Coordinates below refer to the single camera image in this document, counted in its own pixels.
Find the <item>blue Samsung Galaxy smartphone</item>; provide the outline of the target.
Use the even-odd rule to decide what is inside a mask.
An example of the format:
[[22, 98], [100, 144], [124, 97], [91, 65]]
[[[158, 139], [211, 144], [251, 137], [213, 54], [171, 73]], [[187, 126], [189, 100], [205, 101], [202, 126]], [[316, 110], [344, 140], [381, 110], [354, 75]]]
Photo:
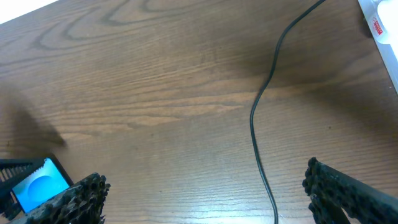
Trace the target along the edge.
[[71, 185], [73, 181], [61, 163], [53, 154], [49, 154], [44, 159], [44, 165], [17, 184], [12, 193], [22, 211], [29, 213]]

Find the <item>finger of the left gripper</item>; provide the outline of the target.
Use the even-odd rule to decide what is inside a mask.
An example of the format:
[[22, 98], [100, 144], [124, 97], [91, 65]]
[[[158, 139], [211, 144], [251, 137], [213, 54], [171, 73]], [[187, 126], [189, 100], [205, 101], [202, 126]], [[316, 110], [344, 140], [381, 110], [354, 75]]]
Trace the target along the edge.
[[12, 197], [12, 190], [44, 165], [45, 159], [1, 159], [1, 216], [14, 219], [21, 206]]

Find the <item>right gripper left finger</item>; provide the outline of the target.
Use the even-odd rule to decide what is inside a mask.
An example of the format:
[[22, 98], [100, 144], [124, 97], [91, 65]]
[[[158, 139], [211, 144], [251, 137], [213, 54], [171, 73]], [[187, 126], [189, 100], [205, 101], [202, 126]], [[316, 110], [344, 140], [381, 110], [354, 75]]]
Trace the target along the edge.
[[9, 224], [103, 224], [110, 187], [95, 172]]

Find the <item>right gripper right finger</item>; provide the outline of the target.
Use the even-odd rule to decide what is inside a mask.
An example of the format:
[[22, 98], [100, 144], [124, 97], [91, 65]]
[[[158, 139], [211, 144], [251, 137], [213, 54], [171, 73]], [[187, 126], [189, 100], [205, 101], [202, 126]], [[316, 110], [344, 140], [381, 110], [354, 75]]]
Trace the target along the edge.
[[305, 193], [308, 208], [316, 224], [349, 223], [357, 219], [363, 224], [396, 224], [397, 199], [372, 188], [316, 158], [308, 161]]

